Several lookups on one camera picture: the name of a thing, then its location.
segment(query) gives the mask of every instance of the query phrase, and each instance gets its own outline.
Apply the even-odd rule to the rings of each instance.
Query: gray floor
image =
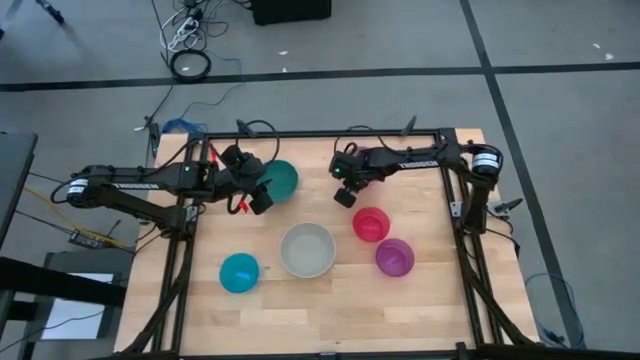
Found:
[[[72,31],[59,28],[32,1],[25,1],[0,42],[0,83],[169,76],[159,57],[158,30],[148,1],[53,1]],[[161,16],[170,16],[170,4],[157,2]],[[640,61],[637,1],[471,4],[494,66]],[[227,6],[219,17],[231,28],[210,41],[209,49],[242,59],[248,74],[283,68],[296,72],[479,65],[457,1],[334,0],[334,5],[334,16],[325,22],[264,28],[253,25],[248,12]],[[220,61],[214,61],[213,71],[237,73],[233,64]],[[635,261],[640,245],[634,222],[640,203],[633,195],[640,171],[633,165],[632,152],[640,126],[640,72],[500,75],[498,82],[562,271],[575,289],[587,346],[640,351],[634,331],[640,323],[640,266]],[[157,120],[178,117],[192,101],[216,101],[231,86],[178,86]],[[146,135],[132,129],[142,124],[166,90],[158,86],[2,93],[2,130],[38,133],[33,170],[52,177],[66,178],[94,163],[137,165],[144,160]],[[508,150],[481,75],[247,83],[222,105],[196,108],[187,118],[206,123],[210,131],[231,131],[236,118],[256,117],[294,130],[353,124],[400,127],[414,114],[420,127],[482,128],[488,142]],[[504,198],[522,197],[510,154],[506,155],[500,191]],[[43,193],[53,187],[39,179],[29,179],[28,185]],[[27,194],[19,208],[55,220]],[[122,219],[115,235],[135,237],[137,224],[124,215],[63,210],[96,231],[106,231]],[[525,206],[515,211],[513,222],[522,244],[523,276],[545,271]],[[66,243],[64,234],[16,217],[2,255],[41,265],[46,252],[64,250],[78,249]],[[548,282],[531,286],[529,295],[538,320],[563,333]],[[19,338],[22,328],[10,324],[0,348]],[[47,344],[37,347],[34,358],[75,354],[74,346]],[[106,348],[96,345],[95,355]],[[0,359],[15,359],[16,354],[17,347]]]

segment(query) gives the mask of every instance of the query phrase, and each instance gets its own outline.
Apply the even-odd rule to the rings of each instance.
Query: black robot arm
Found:
[[[473,156],[471,168],[462,156],[464,153]],[[334,199],[351,207],[356,201],[355,194],[371,181],[384,181],[397,171],[439,167],[453,170],[471,184],[471,196],[462,204],[460,226],[470,233],[484,233],[489,193],[498,182],[502,169],[502,154],[493,146],[461,145],[445,140],[441,145],[398,151],[387,146],[358,148],[351,142],[344,151],[334,153],[329,172],[344,185]]]
[[[257,215],[273,205],[265,185],[258,184],[266,172],[260,159],[243,153],[237,145],[229,146],[219,158],[226,166],[223,170],[218,163],[208,161],[186,161],[159,168],[87,166],[69,183],[67,201],[77,208],[104,206],[152,221],[165,235],[182,230],[180,226],[190,216],[188,209],[177,205],[162,207],[122,190],[165,190],[198,203],[225,199],[230,203],[236,194],[250,195],[249,206]]]

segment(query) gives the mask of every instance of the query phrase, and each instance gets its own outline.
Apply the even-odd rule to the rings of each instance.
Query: yellow cable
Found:
[[[28,187],[24,187],[24,190],[26,190],[28,193],[30,193],[31,195],[35,196],[36,198],[38,198],[39,200],[43,201],[45,204],[47,204],[47,206],[49,207],[49,209],[51,209],[62,221],[66,222],[67,224],[69,224],[69,226],[71,226],[72,228],[78,230],[78,232],[80,232],[81,234],[84,235],[89,235],[95,238],[98,238],[102,241],[106,241],[110,244],[113,244],[117,247],[120,248],[126,248],[127,246],[122,243],[121,241],[118,240],[114,240],[111,238],[108,238],[104,235],[100,235],[98,233],[95,233],[91,230],[87,230],[81,226],[76,225],[71,219],[69,219],[65,214],[63,214],[56,206],[54,203],[51,202],[51,200],[47,199],[46,197],[40,195],[39,193],[29,189]]]

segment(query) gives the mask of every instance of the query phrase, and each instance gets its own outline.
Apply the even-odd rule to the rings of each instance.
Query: teal bowl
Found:
[[[220,283],[227,291],[240,294],[251,290],[260,277],[256,259],[249,254],[233,254],[220,268]]]
[[[267,182],[267,192],[273,202],[284,202],[293,196],[298,187],[298,172],[291,163],[275,160],[267,167],[267,173],[258,183]]]

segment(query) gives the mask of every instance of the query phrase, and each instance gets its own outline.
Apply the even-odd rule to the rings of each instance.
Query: black box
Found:
[[[321,20],[331,16],[331,0],[251,0],[257,25]]]

